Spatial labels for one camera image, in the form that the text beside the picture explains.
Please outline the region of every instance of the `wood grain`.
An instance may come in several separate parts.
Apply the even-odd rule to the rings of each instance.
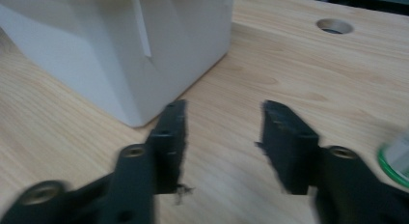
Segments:
[[[182,206],[160,196],[161,223],[315,223],[310,197],[286,195],[264,155],[260,103],[291,106],[321,145],[359,153],[384,182],[375,154],[409,124],[409,19],[308,0],[235,0],[232,47],[193,85]],[[354,26],[319,30],[321,18]],[[112,169],[130,128],[27,60],[0,34],[0,212],[24,187],[66,180],[76,188]]]

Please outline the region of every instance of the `plastic container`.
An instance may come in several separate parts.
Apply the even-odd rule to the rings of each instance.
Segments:
[[[71,89],[142,126],[228,50],[232,0],[0,0],[0,27]]]
[[[409,187],[409,128],[379,150],[378,161],[391,179]]]

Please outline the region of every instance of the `white plastic container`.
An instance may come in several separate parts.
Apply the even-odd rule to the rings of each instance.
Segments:
[[[33,62],[129,126],[158,115],[228,50],[232,0],[0,0]]]
[[[378,162],[391,179],[409,188],[409,128],[391,144],[382,146]]]

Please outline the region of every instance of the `wooden surface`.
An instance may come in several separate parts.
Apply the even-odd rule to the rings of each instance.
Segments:
[[[347,35],[321,18],[354,26]],[[254,146],[260,103],[289,105],[321,145],[359,153],[384,182],[378,146],[409,125],[409,19],[308,0],[235,0],[229,54],[182,97],[194,195],[157,199],[161,223],[315,223],[307,196],[286,195]],[[27,60],[0,34],[0,212],[24,187],[76,188],[108,173],[122,147],[154,125],[129,128]]]

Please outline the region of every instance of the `metal screw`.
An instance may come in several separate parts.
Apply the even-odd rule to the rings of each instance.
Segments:
[[[138,157],[145,153],[145,150],[140,147],[133,147],[125,150],[123,157]]]
[[[357,155],[354,152],[345,148],[333,148],[330,149],[330,153],[333,154],[334,156],[347,159],[353,159],[357,157]]]
[[[56,185],[45,185],[29,191],[21,200],[25,206],[47,202],[58,195],[60,189]]]

